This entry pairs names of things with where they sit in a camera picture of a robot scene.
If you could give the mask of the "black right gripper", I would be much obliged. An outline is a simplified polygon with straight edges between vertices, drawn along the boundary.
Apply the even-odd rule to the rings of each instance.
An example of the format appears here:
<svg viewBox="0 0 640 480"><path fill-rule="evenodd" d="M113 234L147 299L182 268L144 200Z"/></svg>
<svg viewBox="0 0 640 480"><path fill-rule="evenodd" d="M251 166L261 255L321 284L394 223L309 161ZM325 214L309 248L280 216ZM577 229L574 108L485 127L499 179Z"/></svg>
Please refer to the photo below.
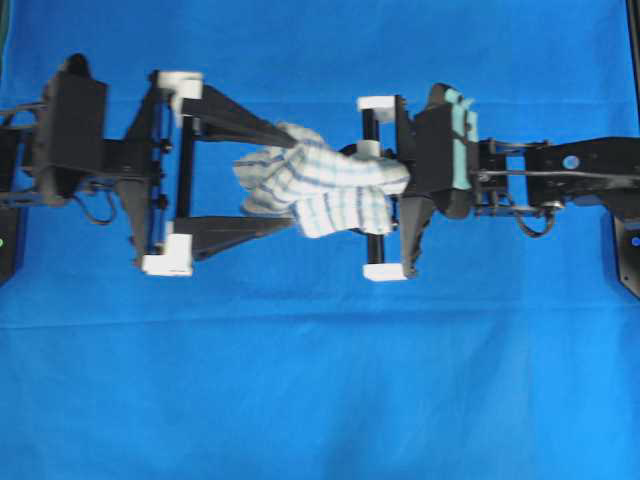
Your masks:
<svg viewBox="0 0 640 480"><path fill-rule="evenodd" d="M341 152L348 156L379 153L409 165L413 138L404 99L399 95L360 97L357 109L362 116L363 138L343 147ZM394 151L385 150L380 144L380 126L390 123L395 126ZM392 228L400 233L402 259L399 263L386 262L384 237L369 234L367 263L362 271L366 279L374 282L404 281L417 276L416 263L422 253L422 237L433 215L433 201L427 196L405 192L393 195L391 201Z"/></svg>

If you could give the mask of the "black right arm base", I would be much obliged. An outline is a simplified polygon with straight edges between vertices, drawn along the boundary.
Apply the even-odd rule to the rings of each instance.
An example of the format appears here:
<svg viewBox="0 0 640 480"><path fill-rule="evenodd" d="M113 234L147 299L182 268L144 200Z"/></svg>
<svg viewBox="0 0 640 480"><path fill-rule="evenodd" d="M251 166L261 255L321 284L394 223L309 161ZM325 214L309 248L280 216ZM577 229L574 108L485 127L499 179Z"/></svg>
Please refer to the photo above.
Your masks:
<svg viewBox="0 0 640 480"><path fill-rule="evenodd" d="M612 216L614 255L619 283L639 298L639 208L630 203L605 202Z"/></svg>

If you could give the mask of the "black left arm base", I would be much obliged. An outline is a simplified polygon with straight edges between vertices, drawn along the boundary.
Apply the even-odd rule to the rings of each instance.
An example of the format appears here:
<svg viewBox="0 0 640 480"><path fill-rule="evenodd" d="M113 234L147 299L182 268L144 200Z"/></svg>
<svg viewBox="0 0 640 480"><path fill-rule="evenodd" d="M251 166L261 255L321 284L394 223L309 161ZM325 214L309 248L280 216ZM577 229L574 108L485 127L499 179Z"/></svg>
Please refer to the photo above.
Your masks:
<svg viewBox="0 0 640 480"><path fill-rule="evenodd" d="M28 211L12 208L1 211L1 285L9 282L22 267Z"/></svg>

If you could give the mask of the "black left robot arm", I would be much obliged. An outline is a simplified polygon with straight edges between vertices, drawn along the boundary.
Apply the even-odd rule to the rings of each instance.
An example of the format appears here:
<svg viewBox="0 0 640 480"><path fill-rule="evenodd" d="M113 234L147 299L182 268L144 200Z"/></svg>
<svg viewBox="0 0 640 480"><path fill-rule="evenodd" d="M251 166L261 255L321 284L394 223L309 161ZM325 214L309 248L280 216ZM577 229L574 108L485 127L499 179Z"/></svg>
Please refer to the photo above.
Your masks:
<svg viewBox="0 0 640 480"><path fill-rule="evenodd" d="M288 228L267 217L190 215L197 142L291 147L293 138L204 83L198 72L156 71L121 139L104 135L107 87L59 72L40 101L1 114L1 277L22 263L26 211L103 192L131 228L134 265L188 276L196 261Z"/></svg>

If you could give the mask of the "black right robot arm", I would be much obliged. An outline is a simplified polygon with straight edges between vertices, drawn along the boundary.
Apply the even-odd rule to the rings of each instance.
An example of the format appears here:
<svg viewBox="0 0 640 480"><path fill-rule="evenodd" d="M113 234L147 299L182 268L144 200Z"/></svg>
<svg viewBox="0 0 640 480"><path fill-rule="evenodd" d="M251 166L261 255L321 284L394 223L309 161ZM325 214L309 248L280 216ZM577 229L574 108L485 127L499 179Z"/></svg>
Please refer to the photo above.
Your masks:
<svg viewBox="0 0 640 480"><path fill-rule="evenodd" d="M477 115L457 91L437 84L426 107L410 115L399 95L357 101L363 138L347 155L381 154L410 173L392 197L391 222L401 236L398 263L388 263L384 239L367 239L363 275L371 281L416 276L421 238L432 216L510 217L531 238L553 228L566 204L602 205L613 223L618 281L639 292L639 141L605 137L553 145L478 137Z"/></svg>

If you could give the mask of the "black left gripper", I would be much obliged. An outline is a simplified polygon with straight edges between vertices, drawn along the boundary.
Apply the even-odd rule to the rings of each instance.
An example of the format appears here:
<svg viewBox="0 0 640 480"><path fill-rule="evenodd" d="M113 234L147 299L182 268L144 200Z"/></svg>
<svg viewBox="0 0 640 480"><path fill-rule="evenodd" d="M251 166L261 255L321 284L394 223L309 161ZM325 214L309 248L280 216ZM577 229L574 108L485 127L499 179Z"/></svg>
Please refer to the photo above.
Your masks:
<svg viewBox="0 0 640 480"><path fill-rule="evenodd" d="M296 139L259 118L193 71L155 71L134 120L123 139L108 141L113 190L127 215L134 265L150 276L190 276L192 262L203 261L242 243L293 227L290 218L203 216L158 221L166 209L162 193L162 159L171 148L163 133L169 119L198 120L196 139L293 148Z"/></svg>

